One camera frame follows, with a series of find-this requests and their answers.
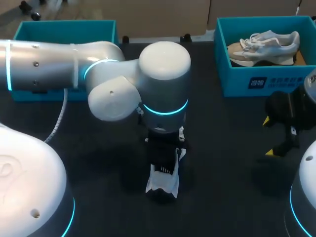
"shoe sole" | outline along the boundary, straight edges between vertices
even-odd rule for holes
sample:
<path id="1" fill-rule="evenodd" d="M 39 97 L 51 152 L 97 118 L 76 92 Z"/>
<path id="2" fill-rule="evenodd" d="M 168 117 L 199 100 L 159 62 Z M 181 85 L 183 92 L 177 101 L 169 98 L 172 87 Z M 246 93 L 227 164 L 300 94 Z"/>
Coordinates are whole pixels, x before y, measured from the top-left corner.
<path id="1" fill-rule="evenodd" d="M 293 66 L 294 59 L 293 56 L 284 56 L 284 57 L 269 57 L 263 58 L 257 61 L 240 61 L 230 58 L 232 66 L 237 67 L 254 67 L 254 66 L 272 66 L 272 65 L 281 65 L 281 66 Z"/>

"white robotic arm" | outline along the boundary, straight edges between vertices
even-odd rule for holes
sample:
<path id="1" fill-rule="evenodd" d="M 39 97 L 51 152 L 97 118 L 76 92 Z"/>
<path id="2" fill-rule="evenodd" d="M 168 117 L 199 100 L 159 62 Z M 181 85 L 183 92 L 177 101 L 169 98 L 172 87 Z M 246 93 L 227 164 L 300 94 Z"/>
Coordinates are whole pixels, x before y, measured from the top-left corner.
<path id="1" fill-rule="evenodd" d="M 63 45 L 0 40 L 0 90 L 83 88 L 91 112 L 117 121 L 138 106 L 152 164 L 146 192 L 178 195 L 191 59 L 173 42 L 125 61 L 110 42 Z M 75 216 L 66 171 L 46 143 L 0 124 L 0 237 L 65 237 Z"/>

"cardboard box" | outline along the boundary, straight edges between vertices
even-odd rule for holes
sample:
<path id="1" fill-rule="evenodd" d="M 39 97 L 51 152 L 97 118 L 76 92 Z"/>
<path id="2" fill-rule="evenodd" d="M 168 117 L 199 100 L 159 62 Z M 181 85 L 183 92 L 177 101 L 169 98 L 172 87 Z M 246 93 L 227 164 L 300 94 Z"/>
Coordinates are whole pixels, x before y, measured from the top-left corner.
<path id="1" fill-rule="evenodd" d="M 305 66 L 232 67 L 227 46 L 253 33 L 300 34 Z M 293 91 L 316 67 L 316 25 L 308 16 L 219 18 L 215 31 L 215 59 L 225 96 L 268 96 Z"/>
<path id="2" fill-rule="evenodd" d="M 100 21 L 26 21 L 22 22 L 13 38 L 14 40 L 37 41 L 48 43 L 80 44 L 95 41 L 109 41 L 119 44 L 116 22 Z M 63 90 L 45 92 L 12 91 L 15 101 L 62 101 Z M 87 100 L 84 90 L 68 90 L 69 101 Z"/>

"robotic arm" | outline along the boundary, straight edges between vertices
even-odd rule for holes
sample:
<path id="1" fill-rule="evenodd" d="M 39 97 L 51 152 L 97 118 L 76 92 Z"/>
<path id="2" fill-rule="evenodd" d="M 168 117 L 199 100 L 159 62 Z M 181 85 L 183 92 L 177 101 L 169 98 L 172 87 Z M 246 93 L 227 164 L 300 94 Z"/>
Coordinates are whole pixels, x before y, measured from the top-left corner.
<path id="1" fill-rule="evenodd" d="M 172 198 L 186 148 L 182 125 L 190 66 L 187 50 L 173 42 L 153 43 L 139 59 L 125 61 L 110 42 L 0 40 L 0 90 L 82 88 L 91 112 L 104 121 L 124 119 L 140 107 L 151 163 L 146 192 Z M 0 236 L 66 236 L 75 200 L 59 156 L 46 143 L 1 124 L 0 140 Z"/>
<path id="2" fill-rule="evenodd" d="M 316 70 L 304 80 L 304 84 L 291 93 L 274 92 L 266 101 L 268 117 L 264 126 L 282 123 L 285 141 L 274 146 L 266 155 L 282 159 L 293 148 L 299 147 L 298 135 L 316 125 Z M 293 177 L 284 214 L 285 228 L 291 237 L 316 235 L 316 142 L 303 155 L 299 169 Z"/>
<path id="3" fill-rule="evenodd" d="M 105 41 L 65 45 L 1 40 L 0 52 L 2 90 L 83 88 L 92 114 L 104 121 L 124 119 L 140 107 L 152 164 L 146 192 L 161 189 L 177 197 L 178 161 L 186 147 L 179 135 L 183 137 L 191 66 L 184 47 L 153 43 L 131 61 Z"/>

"glowing blue light ring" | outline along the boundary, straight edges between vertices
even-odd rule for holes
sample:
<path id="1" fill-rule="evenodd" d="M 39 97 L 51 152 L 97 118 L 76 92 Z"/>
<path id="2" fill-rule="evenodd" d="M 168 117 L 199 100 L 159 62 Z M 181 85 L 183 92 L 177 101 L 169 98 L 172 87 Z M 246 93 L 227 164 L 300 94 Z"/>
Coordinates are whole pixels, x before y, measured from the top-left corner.
<path id="1" fill-rule="evenodd" d="M 98 65 L 100 63 L 107 63 L 107 62 L 118 62 L 118 60 L 115 60 L 115 59 L 102 59 L 102 60 L 99 60 L 93 64 L 91 64 L 87 70 L 85 70 L 85 73 L 84 73 L 84 76 L 83 76 L 83 79 L 85 80 L 85 77 L 87 76 L 88 72 L 91 70 L 91 68 L 93 68 L 95 65 Z"/>
<path id="2" fill-rule="evenodd" d="M 61 237 L 65 237 L 65 236 L 66 236 L 66 234 L 67 234 L 68 230 L 70 229 L 70 226 L 71 226 L 71 224 L 72 224 L 72 222 L 73 222 L 73 220 L 74 220 L 74 216 L 75 216 L 75 199 L 74 199 L 73 215 L 72 215 L 72 217 L 71 217 L 71 220 L 70 220 L 70 222 L 69 222 L 69 225 L 68 225 L 67 229 L 65 230 L 64 234 L 63 234 Z"/>
<path id="3" fill-rule="evenodd" d="M 144 107 L 145 107 L 148 111 L 150 111 L 150 112 L 152 112 L 152 113 L 154 113 L 154 114 L 156 114 L 156 115 L 173 115 L 173 114 L 176 114 L 176 113 L 180 112 L 181 110 L 183 110 L 183 109 L 186 107 L 188 101 L 189 101 L 189 100 L 187 100 L 186 103 L 185 103 L 181 108 L 179 108 L 178 110 L 172 111 L 172 112 L 167 112 L 167 113 L 154 111 L 154 110 L 148 108 L 145 104 L 144 104 Z"/>
<path id="4" fill-rule="evenodd" d="M 292 187 L 291 187 L 291 191 L 290 191 L 290 204 L 291 204 L 291 209 L 292 209 L 292 212 L 293 212 L 293 215 L 297 221 L 297 223 L 299 224 L 299 226 L 302 228 L 302 230 L 309 236 L 309 237 L 312 237 L 308 232 L 307 230 L 305 230 L 305 228 L 302 226 L 302 224 L 300 223 L 300 221 L 297 219 L 296 215 L 295 215 L 295 212 L 294 212 L 294 209 L 293 209 L 293 205 L 292 205 Z"/>
<path id="5" fill-rule="evenodd" d="M 8 44 L 5 47 L 5 69 L 6 69 L 6 82 L 8 85 L 8 90 L 12 90 L 12 84 L 11 84 L 11 40 L 8 40 Z"/>

